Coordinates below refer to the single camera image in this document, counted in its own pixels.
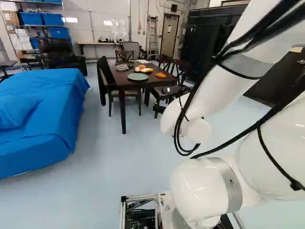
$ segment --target desk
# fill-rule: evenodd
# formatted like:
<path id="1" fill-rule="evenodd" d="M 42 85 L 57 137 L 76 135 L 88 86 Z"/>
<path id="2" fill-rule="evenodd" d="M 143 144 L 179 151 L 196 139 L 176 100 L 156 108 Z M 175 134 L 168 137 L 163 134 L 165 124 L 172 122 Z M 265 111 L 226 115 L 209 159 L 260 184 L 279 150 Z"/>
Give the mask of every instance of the desk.
<path id="1" fill-rule="evenodd" d="M 134 67 L 141 65 L 139 62 L 133 62 Z M 130 81 L 127 76 L 134 72 L 134 69 L 126 71 L 117 71 L 115 66 L 110 66 L 110 70 L 113 74 L 116 86 L 119 90 L 120 108 L 121 108 L 121 121 L 122 121 L 122 132 L 126 134 L 126 114 L 125 114 L 125 90 L 139 90 L 141 88 L 145 89 L 144 103 L 148 106 L 150 97 L 150 88 L 160 87 L 160 86 L 174 86 L 177 82 L 177 78 L 172 76 L 170 73 L 162 70 L 158 66 L 152 63 L 144 64 L 148 68 L 153 68 L 151 73 L 148 73 L 148 80 L 146 81 Z M 160 79 L 155 76 L 156 73 L 163 73 L 167 78 Z"/>
<path id="2" fill-rule="evenodd" d="M 120 43 L 114 43 L 114 42 L 77 42 L 77 44 L 80 46 L 81 55 L 84 55 L 85 45 L 112 45 L 113 48 L 115 48 L 116 45 L 121 45 Z"/>

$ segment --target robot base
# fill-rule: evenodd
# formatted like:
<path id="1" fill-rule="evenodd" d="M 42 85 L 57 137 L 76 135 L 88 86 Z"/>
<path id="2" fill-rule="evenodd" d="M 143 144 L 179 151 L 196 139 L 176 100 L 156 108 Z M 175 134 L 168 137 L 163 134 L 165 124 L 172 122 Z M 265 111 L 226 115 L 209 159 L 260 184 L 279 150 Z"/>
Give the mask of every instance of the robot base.
<path id="1" fill-rule="evenodd" d="M 239 229 L 244 229 L 233 213 Z M 120 203 L 120 229 L 190 229 L 176 210 L 170 192 L 147 196 L 124 196 Z M 234 229 L 222 215 L 214 229 Z"/>

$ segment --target blue pillow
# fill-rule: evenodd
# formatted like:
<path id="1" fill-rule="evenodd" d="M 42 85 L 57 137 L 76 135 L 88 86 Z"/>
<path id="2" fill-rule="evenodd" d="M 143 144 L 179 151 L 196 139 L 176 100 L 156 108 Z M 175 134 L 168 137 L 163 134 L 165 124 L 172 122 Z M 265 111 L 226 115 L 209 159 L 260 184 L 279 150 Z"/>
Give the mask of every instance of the blue pillow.
<path id="1" fill-rule="evenodd" d="M 41 100 L 36 97 L 7 95 L 0 97 L 0 130 L 21 127 Z"/>

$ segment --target black cabinet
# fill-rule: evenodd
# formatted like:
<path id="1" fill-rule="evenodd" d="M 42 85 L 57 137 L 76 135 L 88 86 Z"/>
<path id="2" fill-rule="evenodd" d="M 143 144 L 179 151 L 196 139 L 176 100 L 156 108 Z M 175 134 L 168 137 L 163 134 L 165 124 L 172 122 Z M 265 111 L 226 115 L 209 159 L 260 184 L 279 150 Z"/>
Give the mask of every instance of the black cabinet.
<path id="1" fill-rule="evenodd" d="M 191 10 L 181 50 L 181 59 L 191 63 L 188 78 L 194 82 L 204 77 L 211 57 L 224 46 L 247 5 Z"/>
<path id="2" fill-rule="evenodd" d="M 296 79 L 304 76 L 305 64 L 301 60 L 305 60 L 305 49 L 300 53 L 288 52 L 244 95 L 269 106 L 275 105 Z"/>

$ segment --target blue storage bin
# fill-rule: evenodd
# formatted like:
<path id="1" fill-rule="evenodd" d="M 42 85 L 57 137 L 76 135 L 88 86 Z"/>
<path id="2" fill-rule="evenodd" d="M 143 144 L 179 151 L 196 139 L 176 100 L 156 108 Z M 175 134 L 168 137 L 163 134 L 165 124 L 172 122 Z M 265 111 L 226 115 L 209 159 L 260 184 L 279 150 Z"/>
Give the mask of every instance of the blue storage bin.
<path id="1" fill-rule="evenodd" d="M 52 38 L 65 38 L 70 40 L 67 28 L 48 28 L 48 31 Z"/>
<path id="2" fill-rule="evenodd" d="M 45 25 L 63 25 L 61 14 L 41 13 Z"/>
<path id="3" fill-rule="evenodd" d="M 20 12 L 20 16 L 25 25 L 43 25 L 40 13 L 25 13 Z"/>
<path id="4" fill-rule="evenodd" d="M 62 0 L 43 0 L 44 2 L 56 2 L 56 3 L 61 3 Z"/>
<path id="5" fill-rule="evenodd" d="M 37 38 L 30 38 L 30 43 L 33 46 L 33 49 L 39 49 L 38 40 L 46 39 L 45 37 L 37 37 Z"/>

